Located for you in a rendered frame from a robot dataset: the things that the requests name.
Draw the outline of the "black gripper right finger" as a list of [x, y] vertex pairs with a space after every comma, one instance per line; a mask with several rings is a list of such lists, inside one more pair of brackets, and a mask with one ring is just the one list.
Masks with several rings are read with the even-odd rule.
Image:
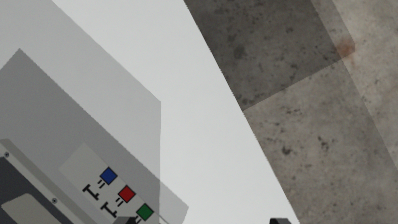
[[269, 224], [292, 224], [287, 218], [270, 218]]

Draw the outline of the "grey paper strip with colored squares and marks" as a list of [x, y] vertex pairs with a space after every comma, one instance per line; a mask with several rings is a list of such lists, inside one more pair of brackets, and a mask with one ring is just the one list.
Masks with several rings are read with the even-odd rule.
[[111, 222], [135, 217], [136, 224], [167, 224], [84, 142], [59, 171]]

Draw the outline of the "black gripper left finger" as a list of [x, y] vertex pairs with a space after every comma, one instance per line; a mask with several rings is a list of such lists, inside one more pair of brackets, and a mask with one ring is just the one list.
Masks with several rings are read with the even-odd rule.
[[118, 216], [118, 218], [114, 221], [113, 224], [136, 224], [136, 219], [135, 217]]

